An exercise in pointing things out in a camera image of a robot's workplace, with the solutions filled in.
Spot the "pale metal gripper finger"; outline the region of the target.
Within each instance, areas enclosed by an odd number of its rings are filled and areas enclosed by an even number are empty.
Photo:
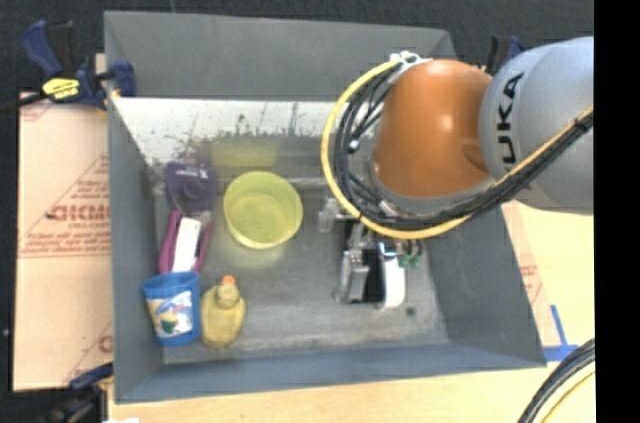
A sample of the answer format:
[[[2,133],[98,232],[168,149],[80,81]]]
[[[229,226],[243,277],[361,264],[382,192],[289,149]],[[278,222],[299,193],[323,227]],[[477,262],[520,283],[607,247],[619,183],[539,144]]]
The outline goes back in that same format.
[[[337,302],[348,302],[350,300],[350,286],[351,286],[351,267],[352,267],[352,255],[350,251],[344,251],[338,271],[338,281],[334,290],[334,299]]]
[[[361,302],[367,285],[370,266],[366,254],[357,252],[352,259],[352,300]]]

